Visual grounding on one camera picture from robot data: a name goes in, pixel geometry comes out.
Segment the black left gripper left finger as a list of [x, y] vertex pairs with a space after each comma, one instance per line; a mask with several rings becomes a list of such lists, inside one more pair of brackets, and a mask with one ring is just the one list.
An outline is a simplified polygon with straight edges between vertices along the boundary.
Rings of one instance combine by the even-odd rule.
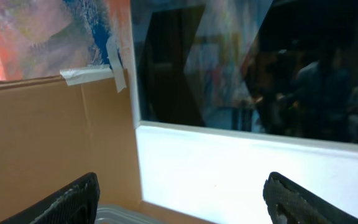
[[89, 172], [2, 224], [94, 224], [100, 197], [97, 175]]

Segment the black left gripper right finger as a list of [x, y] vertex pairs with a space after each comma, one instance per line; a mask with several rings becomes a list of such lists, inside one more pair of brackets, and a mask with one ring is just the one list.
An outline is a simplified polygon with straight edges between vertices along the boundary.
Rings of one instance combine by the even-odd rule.
[[263, 198], [273, 224], [358, 224], [358, 218], [278, 172], [265, 181]]

